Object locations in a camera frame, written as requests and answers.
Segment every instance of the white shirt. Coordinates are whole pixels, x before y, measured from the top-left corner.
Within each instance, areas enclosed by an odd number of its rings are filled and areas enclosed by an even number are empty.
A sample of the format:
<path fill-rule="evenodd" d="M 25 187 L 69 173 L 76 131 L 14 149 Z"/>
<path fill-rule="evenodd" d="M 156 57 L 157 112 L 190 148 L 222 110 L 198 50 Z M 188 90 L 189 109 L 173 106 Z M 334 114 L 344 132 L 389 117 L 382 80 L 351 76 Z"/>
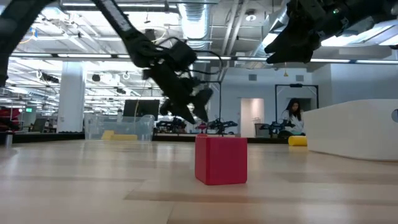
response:
<path fill-rule="evenodd" d="M 289 117 L 289 111 L 285 110 L 282 112 L 282 115 L 280 116 L 281 119 L 290 121 L 292 124 L 295 126 L 293 128 L 291 127 L 285 127 L 287 131 L 294 131 L 294 132 L 299 132 L 299 133 L 305 133 L 304 131 L 304 121 L 303 121 L 303 112 L 301 111 L 301 121 L 299 119 L 292 115 Z"/>

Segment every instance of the white pillar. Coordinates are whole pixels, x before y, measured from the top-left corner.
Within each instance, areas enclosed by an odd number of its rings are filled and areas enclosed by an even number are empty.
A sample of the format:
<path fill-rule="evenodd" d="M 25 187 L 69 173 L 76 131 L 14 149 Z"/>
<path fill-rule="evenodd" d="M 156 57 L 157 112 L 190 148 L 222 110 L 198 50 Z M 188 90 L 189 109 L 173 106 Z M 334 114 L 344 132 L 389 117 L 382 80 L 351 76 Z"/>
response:
<path fill-rule="evenodd" d="M 62 66 L 57 132 L 83 130 L 86 73 L 82 62 Z"/>

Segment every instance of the black frame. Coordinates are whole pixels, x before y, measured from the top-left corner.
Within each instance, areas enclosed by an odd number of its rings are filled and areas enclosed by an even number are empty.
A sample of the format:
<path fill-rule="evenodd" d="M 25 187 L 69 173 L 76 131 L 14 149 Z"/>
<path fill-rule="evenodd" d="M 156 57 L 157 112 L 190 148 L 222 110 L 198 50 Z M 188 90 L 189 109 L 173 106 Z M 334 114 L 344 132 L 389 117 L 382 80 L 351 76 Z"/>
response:
<path fill-rule="evenodd" d="M 278 122 L 278 86 L 288 86 L 291 88 L 315 87 L 317 91 L 317 109 L 319 109 L 319 86 L 318 85 L 303 85 L 303 84 L 276 84 L 275 85 L 275 122 Z"/>

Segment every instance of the ceiling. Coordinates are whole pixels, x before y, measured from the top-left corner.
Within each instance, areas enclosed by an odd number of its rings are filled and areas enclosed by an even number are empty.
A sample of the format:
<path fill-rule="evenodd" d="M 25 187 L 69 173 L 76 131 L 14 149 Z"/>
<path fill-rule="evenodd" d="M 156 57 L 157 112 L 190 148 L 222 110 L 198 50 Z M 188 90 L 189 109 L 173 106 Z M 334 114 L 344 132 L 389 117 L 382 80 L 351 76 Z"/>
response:
<path fill-rule="evenodd" d="M 137 1 L 123 1 L 123 4 Z M 176 7 L 175 2 L 169 1 L 170 7 Z M 247 21 L 243 16 L 242 23 L 238 25 L 237 20 L 241 13 L 242 1 L 239 2 L 238 11 L 235 18 L 231 18 L 231 9 L 234 0 L 221 0 L 218 4 L 209 4 L 210 6 L 210 34 L 202 41 L 210 43 L 210 49 L 221 53 L 224 37 L 228 29 L 228 22 L 235 19 L 233 30 L 237 29 L 237 38 L 234 41 L 231 54 L 237 52 L 250 52 L 254 50 L 264 38 L 273 38 L 272 35 L 266 35 L 263 26 L 268 15 L 278 13 L 281 9 L 281 1 L 277 0 L 251 0 L 246 9 L 254 9 L 256 20 Z M 160 4 L 163 1 L 142 2 L 139 4 Z M 130 21 L 139 30 L 154 29 L 158 40 L 168 37 L 184 38 L 181 26 L 181 17 L 178 13 L 153 12 L 150 7 L 142 7 L 141 12 L 125 11 Z M 385 39 L 389 40 L 398 34 L 398 30 L 392 26 L 389 29 L 389 35 Z M 329 45 L 344 42 L 343 39 L 330 40 Z M 126 54 L 126 49 L 113 28 L 98 11 L 63 11 L 58 7 L 48 7 L 42 11 L 36 19 L 32 28 L 26 34 L 25 38 L 18 45 L 16 52 L 35 52 L 35 53 L 57 53 L 57 54 Z M 317 58 L 386 58 L 391 54 L 388 46 L 378 46 L 369 44 L 366 47 L 322 47 L 315 52 Z M 24 60 L 13 58 L 9 62 L 9 85 L 23 85 L 23 87 L 8 87 L 3 89 L 3 96 L 8 97 L 0 102 L 1 106 L 11 106 L 14 103 L 28 105 L 31 101 L 39 102 L 37 105 L 43 107 L 44 113 L 56 111 L 58 105 L 59 86 L 52 85 L 51 88 L 45 87 L 49 84 L 38 77 L 40 72 L 49 74 L 61 80 L 62 61 L 59 60 Z M 157 85 L 152 81 L 141 80 L 141 70 L 131 62 L 84 62 L 87 72 L 86 89 L 86 110 L 102 111 L 104 113 L 115 113 L 118 108 L 123 107 L 123 102 L 117 99 L 134 97 L 156 97 L 162 98 L 162 94 Z M 283 67 L 311 68 L 311 65 L 289 64 Z M 92 76 L 101 75 L 100 82 L 94 82 Z M 226 77 L 226 80 L 235 78 L 235 75 Z M 116 92 L 115 88 L 110 86 L 120 86 L 126 90 L 126 94 Z"/>

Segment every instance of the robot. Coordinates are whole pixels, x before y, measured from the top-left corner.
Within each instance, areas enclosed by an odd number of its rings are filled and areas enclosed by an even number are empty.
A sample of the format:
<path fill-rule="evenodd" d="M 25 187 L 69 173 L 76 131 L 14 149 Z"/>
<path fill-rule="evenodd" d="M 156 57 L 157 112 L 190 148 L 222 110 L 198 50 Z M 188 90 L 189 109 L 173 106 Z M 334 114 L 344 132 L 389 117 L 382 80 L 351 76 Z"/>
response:
<path fill-rule="evenodd" d="M 0 87 L 7 80 L 8 60 L 41 10 L 56 0 L 12 0 L 0 15 Z M 174 110 L 194 124 L 193 113 L 208 122 L 205 105 L 213 91 L 205 88 L 192 95 L 199 82 L 179 78 L 177 73 L 189 71 L 197 52 L 176 38 L 170 49 L 153 44 L 129 21 L 114 0 L 92 0 L 122 39 L 132 63 L 146 68 L 144 78 L 152 78 L 169 98 L 165 110 Z M 398 0 L 294 0 L 287 3 L 287 27 L 264 50 L 272 54 L 268 63 L 311 60 L 321 41 L 342 32 L 371 16 L 376 22 L 395 19 Z"/>

